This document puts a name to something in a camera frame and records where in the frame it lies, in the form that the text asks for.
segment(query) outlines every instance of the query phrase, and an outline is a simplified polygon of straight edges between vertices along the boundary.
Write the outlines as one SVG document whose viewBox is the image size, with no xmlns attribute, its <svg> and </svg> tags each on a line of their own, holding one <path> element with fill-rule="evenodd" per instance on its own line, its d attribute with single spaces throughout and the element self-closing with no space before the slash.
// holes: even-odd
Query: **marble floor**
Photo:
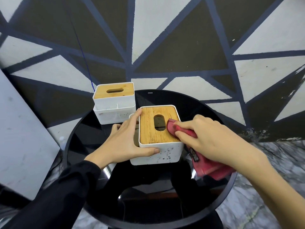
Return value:
<svg viewBox="0 0 305 229">
<path fill-rule="evenodd" d="M 254 146 L 262 150 L 271 164 L 303 197 L 305 197 L 305 141 L 264 142 Z M 58 163 L 42 188 L 47 188 L 63 170 Z M 233 189 L 225 201 L 216 210 L 227 229 L 280 228 L 276 218 L 265 206 L 263 200 L 242 175 L 238 175 Z M 1 226 L 8 219 L 0 221 Z M 74 229 L 107 229 L 85 210 L 82 210 L 73 226 Z"/>
</svg>

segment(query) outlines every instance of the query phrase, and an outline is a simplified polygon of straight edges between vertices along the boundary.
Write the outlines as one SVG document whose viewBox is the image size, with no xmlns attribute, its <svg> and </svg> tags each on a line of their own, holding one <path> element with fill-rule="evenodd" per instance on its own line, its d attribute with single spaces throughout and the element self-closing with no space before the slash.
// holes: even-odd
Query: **pink cleaning cloth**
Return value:
<svg viewBox="0 0 305 229">
<path fill-rule="evenodd" d="M 197 135 L 193 130 L 181 128 L 180 126 L 175 125 L 174 123 L 176 121 L 177 120 L 174 120 L 174 119 L 169 119 L 167 121 L 166 129 L 168 130 L 168 132 L 171 135 L 173 135 L 174 137 L 177 138 L 177 136 L 175 135 L 175 132 L 182 131 L 194 138 L 197 138 Z M 207 159 L 201 153 L 198 153 L 196 151 L 195 151 L 195 153 L 196 153 L 197 157 L 199 158 L 199 161 L 195 162 L 194 159 L 192 158 L 192 162 L 193 162 L 194 169 L 197 173 L 197 176 L 199 176 L 199 177 L 202 177 L 204 175 L 209 175 L 218 181 L 220 179 L 223 179 L 227 175 L 235 172 L 235 170 L 228 165 L 225 165 L 225 164 L 222 164 L 219 162 L 214 162 L 210 159 Z"/>
</svg>

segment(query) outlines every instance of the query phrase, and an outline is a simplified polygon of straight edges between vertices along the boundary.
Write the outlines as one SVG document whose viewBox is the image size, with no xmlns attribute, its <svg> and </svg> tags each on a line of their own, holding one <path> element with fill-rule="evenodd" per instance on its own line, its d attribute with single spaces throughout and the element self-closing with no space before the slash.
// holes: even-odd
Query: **person's left hand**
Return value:
<svg viewBox="0 0 305 229">
<path fill-rule="evenodd" d="M 139 148 L 134 144 L 135 125 L 141 115 L 139 108 L 133 116 L 122 125 L 114 124 L 108 139 L 97 150 L 89 154 L 85 160 L 98 165 L 101 169 L 110 163 L 124 162 L 131 158 L 149 157 L 160 152 L 158 148 Z"/>
</svg>

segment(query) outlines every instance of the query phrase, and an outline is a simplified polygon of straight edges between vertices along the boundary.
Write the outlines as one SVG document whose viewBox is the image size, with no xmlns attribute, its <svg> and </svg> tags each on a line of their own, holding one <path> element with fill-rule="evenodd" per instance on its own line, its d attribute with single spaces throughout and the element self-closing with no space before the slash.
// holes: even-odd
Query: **table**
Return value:
<svg viewBox="0 0 305 229">
<path fill-rule="evenodd" d="M 176 106 L 181 121 L 196 114 L 221 119 L 205 104 L 177 92 L 135 91 L 136 107 Z M 112 125 L 100 125 L 90 111 L 73 129 L 64 152 L 64 165 L 81 162 L 108 138 Z M 84 208 L 114 228 L 178 228 L 194 223 L 215 210 L 233 187 L 236 173 L 215 181 L 198 178 L 184 151 L 176 163 L 133 166 L 130 161 L 110 164 L 90 193 Z"/>
</svg>

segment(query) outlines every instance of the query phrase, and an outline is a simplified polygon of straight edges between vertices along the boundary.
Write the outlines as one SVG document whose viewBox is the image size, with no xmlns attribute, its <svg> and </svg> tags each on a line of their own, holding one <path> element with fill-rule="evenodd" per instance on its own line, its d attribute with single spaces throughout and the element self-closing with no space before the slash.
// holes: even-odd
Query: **wooden lid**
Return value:
<svg viewBox="0 0 305 229">
<path fill-rule="evenodd" d="M 142 108 L 140 116 L 141 144 L 179 142 L 180 140 L 173 137 L 166 129 L 166 122 L 170 118 L 179 120 L 173 106 Z"/>
<path fill-rule="evenodd" d="M 134 93 L 135 91 L 132 83 L 102 85 L 97 87 L 94 99 L 132 96 Z"/>
</svg>

